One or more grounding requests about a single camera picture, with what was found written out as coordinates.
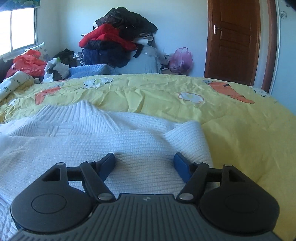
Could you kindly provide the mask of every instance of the red jacket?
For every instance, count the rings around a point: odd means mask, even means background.
[[[132,51],[137,48],[133,42],[120,38],[119,30],[107,23],[102,24],[100,27],[84,36],[79,42],[79,47],[84,48],[90,40],[114,41],[119,43],[124,49],[128,51]]]

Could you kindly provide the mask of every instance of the wall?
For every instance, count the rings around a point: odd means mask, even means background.
[[[126,7],[141,14],[158,27],[158,49],[174,53],[187,47],[193,54],[192,76],[204,76],[207,50],[207,0],[62,0],[60,8],[61,47],[81,51],[82,33],[92,31],[92,24],[113,7]]]
[[[271,95],[296,114],[296,11],[279,0],[280,11],[287,13],[281,18],[281,45],[278,70]]]
[[[41,7],[37,9],[37,40],[39,44],[45,42],[51,57],[61,50],[58,2],[59,0],[42,0]]]
[[[261,35],[260,35],[260,51],[257,65],[257,72],[254,87],[261,88],[266,69],[266,61],[268,55],[269,42],[269,17],[267,0],[259,0],[260,2],[260,19],[261,19]]]

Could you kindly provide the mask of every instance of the window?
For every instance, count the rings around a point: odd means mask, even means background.
[[[0,12],[0,56],[36,45],[35,8]]]

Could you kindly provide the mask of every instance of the brown door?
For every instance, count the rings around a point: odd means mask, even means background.
[[[209,0],[205,77],[253,85],[259,39],[259,0]]]

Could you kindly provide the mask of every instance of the yellow blanket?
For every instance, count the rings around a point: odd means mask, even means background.
[[[100,85],[102,77],[111,79]],[[0,104],[0,122],[32,116],[48,104],[80,100],[103,110],[199,121],[215,167],[233,164],[274,196],[280,205],[275,233],[285,241],[296,238],[296,116],[266,93],[236,83],[160,74],[40,85],[28,81]]]

